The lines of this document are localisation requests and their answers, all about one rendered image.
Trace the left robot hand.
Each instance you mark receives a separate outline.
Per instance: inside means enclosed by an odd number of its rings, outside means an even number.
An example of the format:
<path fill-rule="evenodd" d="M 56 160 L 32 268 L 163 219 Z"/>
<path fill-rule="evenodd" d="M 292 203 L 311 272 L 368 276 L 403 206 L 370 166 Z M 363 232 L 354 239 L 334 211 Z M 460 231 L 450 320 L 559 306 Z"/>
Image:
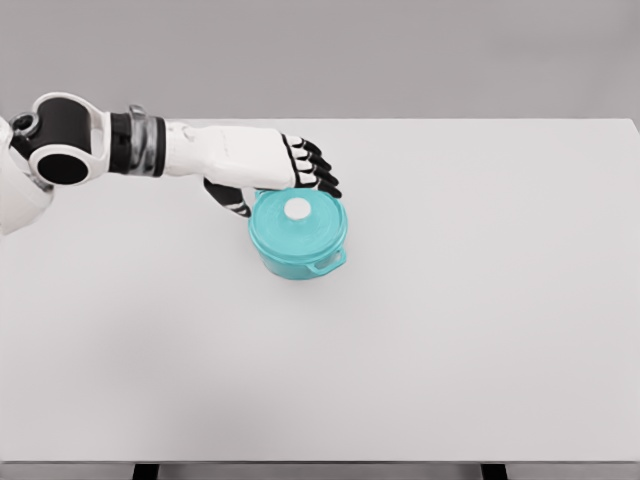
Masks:
<path fill-rule="evenodd" d="M 271 128 L 221 127 L 203 167 L 209 195 L 234 214 L 249 218 L 245 189 L 311 189 L 340 199 L 339 180 L 313 142 Z"/>

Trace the teal pot lid white knob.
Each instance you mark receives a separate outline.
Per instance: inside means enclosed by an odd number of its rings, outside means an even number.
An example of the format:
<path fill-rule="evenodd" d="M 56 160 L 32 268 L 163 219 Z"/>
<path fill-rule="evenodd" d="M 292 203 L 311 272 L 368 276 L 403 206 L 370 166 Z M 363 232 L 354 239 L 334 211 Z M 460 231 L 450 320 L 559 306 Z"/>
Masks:
<path fill-rule="evenodd" d="M 301 218 L 289 216 L 286 205 L 292 200 L 306 202 L 308 213 Z M 341 201 L 325 192 L 301 188 L 261 190 L 256 193 L 248 229 L 254 246 L 268 258 L 304 263 L 341 248 L 348 222 Z"/>

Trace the teal pot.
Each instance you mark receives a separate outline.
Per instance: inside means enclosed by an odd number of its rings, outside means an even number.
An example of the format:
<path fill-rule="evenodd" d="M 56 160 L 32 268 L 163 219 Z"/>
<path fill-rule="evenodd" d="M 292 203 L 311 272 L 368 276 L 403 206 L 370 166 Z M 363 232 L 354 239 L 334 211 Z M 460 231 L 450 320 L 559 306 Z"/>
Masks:
<path fill-rule="evenodd" d="M 327 234 L 250 228 L 249 238 L 267 270 L 287 280 L 319 278 L 347 260 L 344 229 Z"/>

